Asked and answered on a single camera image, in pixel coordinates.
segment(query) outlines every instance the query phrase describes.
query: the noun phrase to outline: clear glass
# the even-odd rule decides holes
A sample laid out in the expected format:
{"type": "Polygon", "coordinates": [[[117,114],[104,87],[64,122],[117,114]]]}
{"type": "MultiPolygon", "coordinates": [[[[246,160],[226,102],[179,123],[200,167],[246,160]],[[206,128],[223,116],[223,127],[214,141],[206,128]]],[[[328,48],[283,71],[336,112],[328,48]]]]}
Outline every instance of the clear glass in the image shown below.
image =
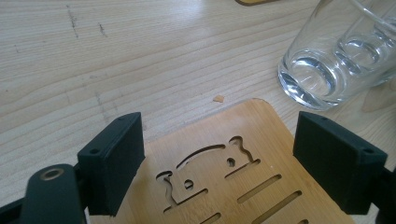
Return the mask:
{"type": "Polygon", "coordinates": [[[396,0],[321,0],[279,63],[285,93],[327,110],[396,76],[396,0]]]}

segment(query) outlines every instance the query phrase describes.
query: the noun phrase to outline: wood chip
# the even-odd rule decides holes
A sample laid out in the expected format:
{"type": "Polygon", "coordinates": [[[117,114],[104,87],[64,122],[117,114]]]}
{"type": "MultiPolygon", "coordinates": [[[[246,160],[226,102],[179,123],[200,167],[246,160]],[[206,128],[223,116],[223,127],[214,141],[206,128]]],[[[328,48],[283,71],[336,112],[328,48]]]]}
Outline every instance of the wood chip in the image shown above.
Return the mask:
{"type": "Polygon", "coordinates": [[[213,98],[214,102],[219,102],[219,103],[223,103],[224,102],[224,96],[222,95],[217,95],[215,98],[213,98]]]}

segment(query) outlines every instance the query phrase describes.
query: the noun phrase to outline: wooden table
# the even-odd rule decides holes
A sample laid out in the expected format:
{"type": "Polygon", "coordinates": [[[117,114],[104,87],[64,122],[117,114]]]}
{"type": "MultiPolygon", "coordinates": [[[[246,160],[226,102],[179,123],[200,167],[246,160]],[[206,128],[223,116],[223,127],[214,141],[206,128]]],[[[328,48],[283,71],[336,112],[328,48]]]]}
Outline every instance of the wooden table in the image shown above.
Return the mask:
{"type": "MultiPolygon", "coordinates": [[[[126,113],[142,112],[148,142],[261,98],[294,133],[306,109],[279,87],[277,63],[317,3],[2,1],[0,205],[22,197],[35,171],[75,164],[126,113]]],[[[392,80],[320,114],[388,152],[393,169],[395,103],[392,80]]],[[[375,209],[354,218],[372,223],[375,209]]]]}

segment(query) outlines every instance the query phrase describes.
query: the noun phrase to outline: screw hole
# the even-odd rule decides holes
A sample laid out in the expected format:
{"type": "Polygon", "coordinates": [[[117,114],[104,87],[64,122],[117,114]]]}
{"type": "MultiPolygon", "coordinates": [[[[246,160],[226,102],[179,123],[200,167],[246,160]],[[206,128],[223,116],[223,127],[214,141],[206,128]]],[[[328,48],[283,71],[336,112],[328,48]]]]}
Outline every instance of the screw hole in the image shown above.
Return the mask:
{"type": "Polygon", "coordinates": [[[42,180],[51,180],[61,176],[64,173],[64,169],[61,168],[53,168],[50,169],[43,174],[41,174],[40,179],[42,180]]]}
{"type": "Polygon", "coordinates": [[[370,148],[365,148],[365,149],[363,150],[363,152],[368,153],[368,154],[374,153],[374,151],[373,151],[372,149],[370,149],[370,148]]]}
{"type": "Polygon", "coordinates": [[[184,181],[184,188],[192,190],[194,188],[194,182],[192,182],[190,179],[184,181]]]}
{"type": "Polygon", "coordinates": [[[91,153],[91,154],[96,154],[96,153],[98,153],[99,151],[100,151],[99,149],[94,148],[94,149],[91,149],[91,150],[90,150],[90,153],[91,153]]]}
{"type": "Polygon", "coordinates": [[[227,159],[228,166],[235,167],[235,160],[233,158],[227,159]]]}

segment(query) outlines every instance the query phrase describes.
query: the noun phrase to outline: plywood board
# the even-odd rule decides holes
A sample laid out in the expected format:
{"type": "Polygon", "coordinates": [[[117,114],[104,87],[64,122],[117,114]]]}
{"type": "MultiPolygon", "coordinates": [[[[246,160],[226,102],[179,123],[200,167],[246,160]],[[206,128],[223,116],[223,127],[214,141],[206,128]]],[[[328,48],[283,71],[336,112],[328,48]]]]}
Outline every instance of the plywood board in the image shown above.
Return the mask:
{"type": "Polygon", "coordinates": [[[92,223],[353,223],[292,145],[269,104],[235,105],[146,144],[117,216],[92,223]]]}

